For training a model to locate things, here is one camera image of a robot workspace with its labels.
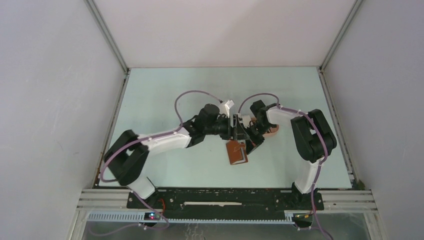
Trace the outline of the brown leather card holder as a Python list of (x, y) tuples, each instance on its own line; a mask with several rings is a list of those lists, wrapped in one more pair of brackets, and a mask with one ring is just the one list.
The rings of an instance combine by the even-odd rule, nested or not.
[(242, 141), (230, 140), (226, 143), (226, 150), (230, 165), (245, 164), (248, 160), (246, 144)]

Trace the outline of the pink oval tray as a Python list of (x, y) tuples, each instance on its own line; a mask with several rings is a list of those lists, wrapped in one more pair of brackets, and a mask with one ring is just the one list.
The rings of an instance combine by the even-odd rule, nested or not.
[[(256, 122), (257, 122), (257, 119), (255, 117), (251, 117), (249, 126), (252, 127)], [(267, 131), (264, 132), (264, 134), (262, 136), (264, 138), (275, 136), (277, 134), (277, 132), (279, 131), (279, 127), (280, 126), (278, 124), (270, 127)]]

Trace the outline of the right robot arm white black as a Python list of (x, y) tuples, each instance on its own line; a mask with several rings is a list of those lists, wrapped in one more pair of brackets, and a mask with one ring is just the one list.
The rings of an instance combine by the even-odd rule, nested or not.
[(249, 135), (245, 141), (248, 154), (264, 142), (264, 134), (271, 128), (283, 124), (291, 127), (297, 152), (304, 164), (292, 184), (290, 201), (295, 208), (304, 209), (316, 200), (322, 165), (337, 146), (329, 123), (319, 109), (305, 113), (277, 103), (265, 105), (262, 100), (258, 100), (250, 106), (250, 110), (256, 120), (249, 123), (246, 129)]

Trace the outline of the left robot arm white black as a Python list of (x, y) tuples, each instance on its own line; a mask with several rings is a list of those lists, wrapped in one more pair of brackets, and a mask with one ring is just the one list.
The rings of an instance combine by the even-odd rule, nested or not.
[(253, 126), (249, 115), (230, 114), (225, 109), (231, 101), (219, 106), (206, 104), (198, 114), (180, 123), (174, 130), (153, 135), (124, 131), (104, 155), (104, 169), (113, 175), (113, 182), (138, 195), (145, 208), (158, 202), (157, 188), (142, 174), (148, 157), (175, 149), (187, 149), (202, 143), (206, 136), (219, 136), (222, 140), (246, 143), (248, 128)]

